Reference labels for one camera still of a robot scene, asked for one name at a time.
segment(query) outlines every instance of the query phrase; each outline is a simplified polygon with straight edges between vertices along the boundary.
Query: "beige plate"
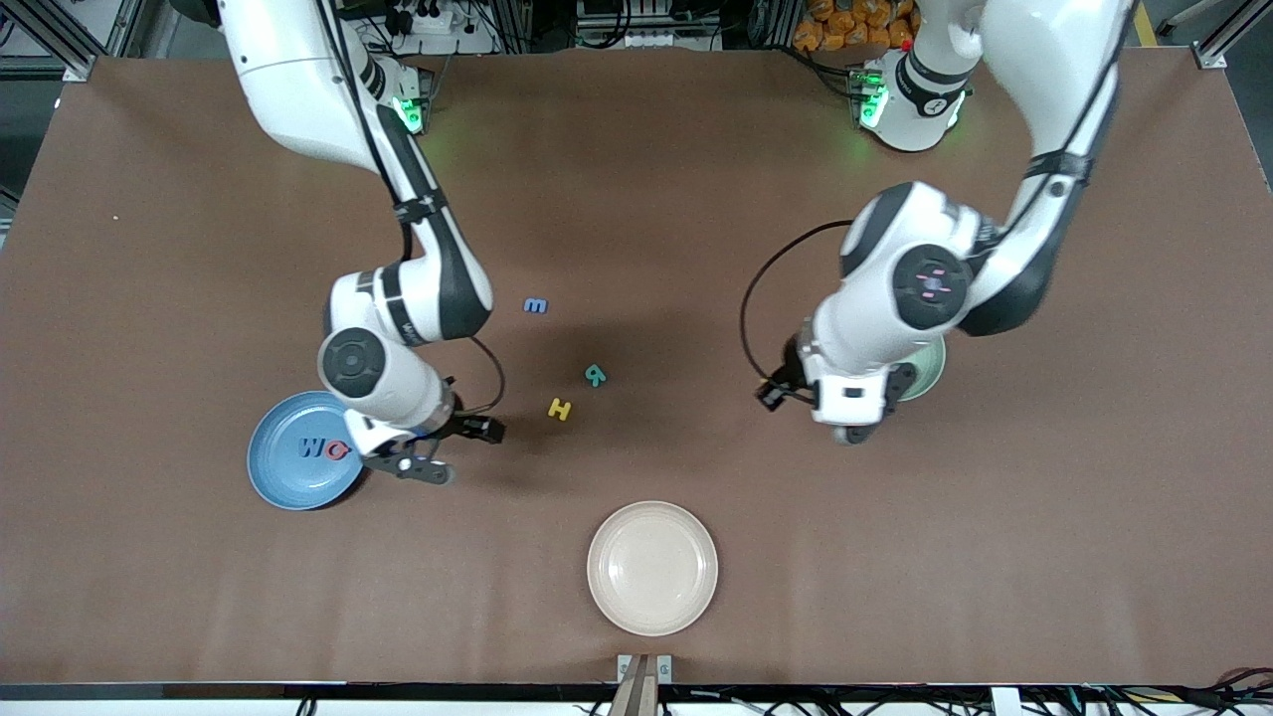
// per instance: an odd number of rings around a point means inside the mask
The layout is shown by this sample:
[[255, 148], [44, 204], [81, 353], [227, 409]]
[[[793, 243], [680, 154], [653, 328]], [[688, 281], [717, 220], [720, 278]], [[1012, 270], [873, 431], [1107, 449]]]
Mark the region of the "beige plate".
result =
[[715, 594], [717, 553], [694, 515], [635, 502], [606, 519], [588, 548], [588, 589], [622, 629], [663, 637], [694, 623]]

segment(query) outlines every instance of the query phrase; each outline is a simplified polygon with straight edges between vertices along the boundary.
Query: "table surface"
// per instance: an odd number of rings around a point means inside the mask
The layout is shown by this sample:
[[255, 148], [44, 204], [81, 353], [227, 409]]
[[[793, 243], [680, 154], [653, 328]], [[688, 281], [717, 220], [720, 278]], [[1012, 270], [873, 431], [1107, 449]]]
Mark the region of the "table surface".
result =
[[[452, 487], [374, 475], [289, 513], [244, 448], [318, 387], [330, 282], [395, 256], [383, 187], [272, 144], [228, 64], [103, 59], [0, 255], [0, 679], [587, 682], [649, 651], [687, 682], [1202, 683], [1273, 661], [1273, 200], [1222, 74], [1184, 50], [1123, 74], [1039, 315], [952, 336], [937, 387], [844, 448], [755, 404], [740, 294], [896, 182], [1002, 218], [1029, 145], [989, 76], [906, 155], [779, 55], [456, 60], [423, 147], [496, 287], [508, 440], [446, 443]], [[766, 361], [835, 289], [838, 241], [757, 292]], [[423, 353], [470, 400], [494, 389], [467, 343]], [[721, 555], [666, 638], [586, 584], [593, 531], [639, 499], [693, 511]]]

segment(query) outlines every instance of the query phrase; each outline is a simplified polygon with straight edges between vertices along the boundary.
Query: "black cable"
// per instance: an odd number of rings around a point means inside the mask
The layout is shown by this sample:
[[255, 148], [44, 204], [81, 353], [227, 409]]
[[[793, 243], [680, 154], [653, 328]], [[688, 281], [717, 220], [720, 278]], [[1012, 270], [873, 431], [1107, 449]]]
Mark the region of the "black cable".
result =
[[[738, 304], [738, 339], [742, 341], [742, 354], [746, 355], [747, 363], [751, 364], [751, 369], [756, 371], [757, 376], [764, 378], [769, 385], [777, 387], [778, 390], [782, 390], [785, 395], [789, 395], [791, 397], [794, 397], [796, 400], [799, 400], [801, 403], [807, 403], [810, 405], [813, 404], [813, 399], [794, 391], [789, 391], [775, 383], [773, 378], [769, 377], [769, 373], [766, 373], [765, 369], [760, 367], [760, 363], [756, 361], [756, 357], [751, 353], [751, 343], [747, 340], [747, 304], [751, 302], [751, 293], [756, 290], [756, 285], [760, 283], [760, 279], [764, 278], [765, 273], [769, 271], [769, 268], [773, 266], [779, 259], [785, 256], [788, 251], [796, 248], [801, 243], [805, 243], [811, 237], [817, 236], [824, 231], [840, 227], [849, 227], [849, 226], [853, 226], [853, 219], [840, 219], [836, 222], [827, 222], [819, 227], [811, 228], [810, 231], [792, 240], [787, 246], [779, 248], [773, 256], [769, 257], [769, 260], [761, 264], [760, 270], [756, 271], [756, 275], [751, 278], [751, 283], [747, 284], [747, 290], [742, 293], [742, 303]], [[859, 713], [858, 716], [866, 716], [878, 706], [880, 705], [876, 703], [873, 707], [867, 708], [867, 711]]]
[[721, 24], [721, 18], [717, 17], [717, 29], [715, 29], [715, 32], [712, 33], [712, 39], [708, 41], [708, 51], [710, 52], [712, 51], [712, 46], [715, 45], [717, 36], [721, 36], [721, 50], [724, 50], [724, 36], [722, 33], [729, 32], [731, 29], [738, 29], [740, 27], [742, 27], [745, 24], [747, 24], [747, 18], [746, 17], [743, 17], [741, 20], [738, 20], [738, 22], [736, 22], [733, 24], [728, 24], [728, 25], [722, 25]]
[[1071, 703], [1069, 712], [1073, 713], [1073, 716], [1086, 716], [1087, 703], [1085, 703], [1082, 697], [1078, 696], [1078, 692], [1074, 691], [1074, 687], [1066, 687], [1064, 693], [1066, 696], [1069, 697], [1069, 703]]
[[1043, 711], [1036, 711], [1034, 708], [1027, 708], [1026, 706], [1022, 706], [1021, 708], [1026, 708], [1027, 711], [1031, 711], [1034, 713], [1043, 713], [1044, 716], [1055, 716], [1051, 712], [1051, 708], [1048, 708], [1048, 703], [1037, 693], [1035, 693], [1034, 691], [1025, 689], [1025, 688], [1021, 689], [1021, 693], [1023, 693], [1026, 696], [1026, 698], [1029, 698], [1030, 701], [1032, 701]]
[[1123, 710], [1114, 703], [1114, 698], [1110, 696], [1109, 691], [1101, 689], [1100, 694], [1105, 699], [1105, 710], [1109, 716], [1123, 716]]
[[486, 348], [486, 344], [482, 343], [477, 336], [468, 336], [468, 340], [474, 341], [474, 345], [480, 348], [481, 352], [486, 354], [486, 358], [490, 358], [490, 363], [491, 366], [495, 367], [495, 373], [499, 376], [499, 390], [495, 391], [495, 397], [490, 403], [485, 405], [479, 405], [477, 408], [470, 408], [467, 410], [457, 412], [456, 415], [460, 415], [461, 418], [467, 418], [470, 415], [485, 413], [486, 410], [490, 410], [491, 408], [499, 405], [499, 401], [504, 400], [504, 387], [508, 385], [508, 381], [504, 377], [504, 364], [499, 362], [499, 358], [495, 357], [495, 353], [490, 348]]
[[504, 31], [502, 31], [498, 27], [495, 27], [495, 20], [493, 20], [490, 18], [490, 15], [488, 15], [486, 11], [482, 10], [481, 3], [477, 3], [476, 0], [468, 0], [468, 6], [471, 9], [474, 9], [474, 10], [477, 10], [477, 15], [481, 18], [481, 22], [486, 23], [486, 27], [490, 28], [491, 36], [499, 38], [500, 43], [503, 45], [503, 47], [500, 48], [502, 54], [508, 55], [508, 47], [510, 45], [514, 45], [513, 42], [508, 41], [509, 37], [513, 37], [514, 39], [519, 39], [519, 41], [524, 42], [526, 45], [531, 43], [531, 41], [527, 39], [527, 38], [524, 38], [524, 37], [519, 37], [517, 34], [509, 36], [509, 34], [504, 33]]
[[[1262, 674], [1273, 674], [1273, 669], [1269, 669], [1269, 668], [1264, 668], [1264, 669], [1246, 669], [1245, 671], [1235, 674], [1235, 675], [1225, 679], [1223, 682], [1217, 682], [1216, 684], [1208, 687], [1207, 689], [1208, 691], [1220, 691], [1220, 689], [1223, 689], [1223, 688], [1230, 688], [1230, 687], [1232, 687], [1232, 685], [1235, 685], [1235, 684], [1237, 684], [1240, 682], [1245, 682], [1246, 679], [1250, 679], [1251, 677], [1259, 677]], [[1255, 687], [1254, 691], [1259, 691], [1262, 688], [1264, 688], [1264, 687]]]
[[[624, 24], [625, 10], [628, 17], [626, 25]], [[624, 0], [624, 3], [619, 6], [619, 10], [616, 11], [617, 14], [615, 15], [615, 29], [610, 32], [610, 37], [607, 37], [601, 45], [591, 45], [582, 37], [578, 37], [578, 34], [575, 36], [574, 41], [584, 47], [588, 47], [589, 50], [607, 50], [610, 47], [614, 47], [615, 45], [619, 45], [619, 41], [626, 37], [628, 31], [633, 27], [631, 0]]]
[[[1092, 83], [1092, 90], [1087, 96], [1087, 101], [1083, 102], [1083, 108], [1082, 108], [1081, 112], [1078, 112], [1078, 118], [1074, 120], [1074, 126], [1069, 129], [1069, 134], [1066, 135], [1066, 141], [1063, 141], [1060, 144], [1060, 149], [1062, 150], [1068, 149], [1069, 145], [1071, 145], [1071, 143], [1074, 141], [1074, 138], [1078, 136], [1078, 130], [1082, 129], [1083, 122], [1087, 120], [1087, 112], [1090, 112], [1092, 110], [1092, 104], [1095, 104], [1096, 103], [1096, 98], [1100, 97], [1101, 89], [1105, 87], [1105, 80], [1109, 79], [1110, 70], [1114, 69], [1115, 62], [1118, 62], [1119, 55], [1123, 52], [1123, 38], [1127, 37], [1128, 31], [1132, 28], [1132, 23], [1136, 19], [1136, 10], [1137, 10], [1137, 8], [1139, 5], [1141, 5], [1141, 0], [1132, 0], [1132, 6], [1128, 8], [1127, 15], [1123, 18], [1123, 25], [1119, 28], [1118, 38], [1115, 39], [1115, 43], [1114, 43], [1114, 50], [1110, 52], [1109, 59], [1105, 61], [1105, 65], [1101, 68], [1100, 74], [1096, 76], [1096, 82]], [[1030, 209], [1034, 208], [1035, 203], [1043, 195], [1044, 187], [1048, 186], [1048, 183], [1050, 182], [1051, 177], [1054, 177], [1054, 176], [1057, 176], [1055, 172], [1048, 173], [1046, 176], [1044, 176], [1039, 181], [1039, 185], [1035, 186], [1034, 194], [1031, 194], [1030, 199], [1026, 200], [1026, 203], [1021, 206], [1021, 210], [1017, 211], [1017, 215], [1013, 217], [1013, 219], [1008, 224], [1008, 227], [1004, 231], [999, 232], [998, 237], [990, 245], [985, 246], [978, 254], [974, 254], [974, 255], [966, 257], [965, 261], [970, 261], [973, 259], [980, 259], [981, 256], [985, 256], [987, 252], [997, 248], [999, 246], [999, 243], [1003, 241], [1003, 238], [1006, 236], [1008, 236], [1009, 233], [1012, 233], [1017, 228], [1017, 224], [1021, 223], [1021, 218], [1030, 213]]]
[[1132, 708], [1136, 708], [1137, 711], [1139, 711], [1139, 712], [1141, 712], [1141, 713], [1143, 713], [1144, 716], [1158, 716], [1158, 715], [1157, 715], [1157, 713], [1155, 713], [1153, 711], [1150, 711], [1150, 710], [1148, 710], [1148, 708], [1147, 708], [1146, 706], [1143, 706], [1143, 705], [1142, 705], [1141, 702], [1138, 702], [1138, 701], [1136, 701], [1134, 698], [1132, 698], [1132, 694], [1129, 694], [1128, 692], [1125, 692], [1125, 691], [1122, 691], [1122, 689], [1115, 689], [1115, 688], [1113, 688], [1113, 687], [1105, 687], [1105, 689], [1106, 689], [1108, 692], [1113, 693], [1114, 696], [1116, 696], [1116, 697], [1120, 697], [1120, 698], [1122, 698], [1123, 701], [1125, 701], [1125, 702], [1130, 703], [1130, 705], [1132, 705]]
[[393, 41], [390, 39], [388, 36], [384, 34], [384, 31], [381, 28], [379, 23], [377, 23], [376, 19], [372, 18], [372, 14], [367, 11], [365, 3], [363, 5], [359, 5], [359, 9], [363, 11], [363, 18], [365, 18], [367, 22], [372, 23], [372, 29], [376, 31], [376, 34], [378, 34], [381, 37], [381, 41], [383, 42], [384, 48], [388, 51], [390, 57], [393, 57], [395, 60], [397, 60], [398, 59], [398, 54], [393, 50]]
[[340, 68], [341, 79], [349, 89], [349, 99], [353, 102], [354, 115], [358, 116], [358, 126], [363, 130], [363, 139], [367, 141], [367, 150], [370, 152], [372, 161], [376, 163], [376, 169], [381, 173], [381, 181], [384, 182], [384, 189], [390, 191], [390, 199], [392, 199], [393, 204], [397, 205], [401, 200], [398, 199], [397, 191], [393, 189], [393, 183], [390, 181], [388, 172], [384, 171], [384, 162], [381, 159], [381, 153], [376, 148], [376, 138], [372, 136], [372, 127], [367, 124], [367, 116], [362, 110], [363, 103], [358, 97], [358, 87], [354, 84], [354, 78], [356, 75], [349, 64], [349, 46], [345, 43], [345, 33], [335, 32], [331, 22], [327, 19], [328, 10], [331, 10], [332, 18], [337, 17], [336, 0], [314, 0], [314, 5], [318, 9], [318, 17], [322, 18], [323, 31], [327, 33], [327, 43], [336, 55], [336, 65]]
[[811, 70], [813, 70], [816, 73], [826, 73], [829, 75], [845, 76], [845, 78], [849, 76], [849, 74], [850, 74], [849, 70], [840, 69], [840, 68], [833, 68], [831, 65], [824, 65], [824, 64], [813, 60], [813, 57], [811, 57], [808, 55], [805, 55], [805, 54], [801, 54], [794, 47], [788, 47], [787, 45], [766, 45], [766, 46], [761, 47], [761, 50], [778, 50], [783, 55], [787, 55], [788, 57], [796, 60], [797, 62], [805, 65], [806, 68], [808, 68], [808, 69], [811, 69]]
[[808, 712], [808, 708], [805, 708], [803, 706], [796, 703], [794, 701], [779, 701], [778, 703], [765, 710], [765, 716], [774, 716], [774, 712], [778, 711], [779, 706], [791, 706], [797, 711], [799, 711], [802, 716], [813, 716], [812, 713]]
[[880, 697], [880, 701], [876, 701], [871, 706], [867, 706], [866, 708], [863, 708], [862, 713], [858, 713], [858, 716], [871, 716], [871, 713], [875, 713], [881, 706], [883, 706], [887, 701], [890, 701], [895, 694], [896, 694], [896, 692], [887, 692], [887, 693], [885, 693], [883, 696]]

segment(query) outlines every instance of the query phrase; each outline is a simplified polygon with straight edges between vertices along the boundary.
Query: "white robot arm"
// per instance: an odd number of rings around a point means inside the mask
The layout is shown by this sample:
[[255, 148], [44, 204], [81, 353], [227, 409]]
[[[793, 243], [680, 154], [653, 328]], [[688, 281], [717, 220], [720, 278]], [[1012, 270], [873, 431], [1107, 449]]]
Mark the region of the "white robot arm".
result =
[[[376, 172], [390, 190], [404, 260], [336, 280], [318, 375], [349, 408], [345, 422], [365, 464], [451, 482], [451, 468], [416, 455], [415, 443], [447, 434], [499, 442], [503, 426], [465, 414], [449, 382], [412, 350], [474, 336], [493, 307], [490, 282], [429, 163], [386, 102], [419, 70], [368, 55], [330, 0], [225, 0], [220, 14], [266, 134], [300, 154]], [[423, 250], [416, 259], [412, 237]]]
[[[885, 190], [858, 214], [840, 247], [840, 289], [757, 391], [773, 410], [810, 389], [813, 419], [844, 443], [894, 410], [915, 380], [909, 355], [955, 327], [990, 335], [1034, 313], [1113, 117], [1130, 17], [1125, 0], [924, 1], [923, 13], [911, 51], [883, 59], [890, 96], [872, 130], [904, 149], [934, 143], [984, 51], [1025, 116], [1034, 157], [1003, 227], [919, 182]], [[937, 75], [945, 88], [917, 89]]]

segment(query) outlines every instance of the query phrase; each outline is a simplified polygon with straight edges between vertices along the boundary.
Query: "electrical outlet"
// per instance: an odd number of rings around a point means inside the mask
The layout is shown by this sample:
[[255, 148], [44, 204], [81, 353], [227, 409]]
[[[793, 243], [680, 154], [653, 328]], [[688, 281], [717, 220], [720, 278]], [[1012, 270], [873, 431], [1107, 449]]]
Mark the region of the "electrical outlet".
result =
[[415, 18], [415, 24], [411, 29], [423, 34], [451, 34], [451, 24], [454, 19], [456, 14], [453, 11], [442, 10], [437, 18], [430, 18], [429, 15]]

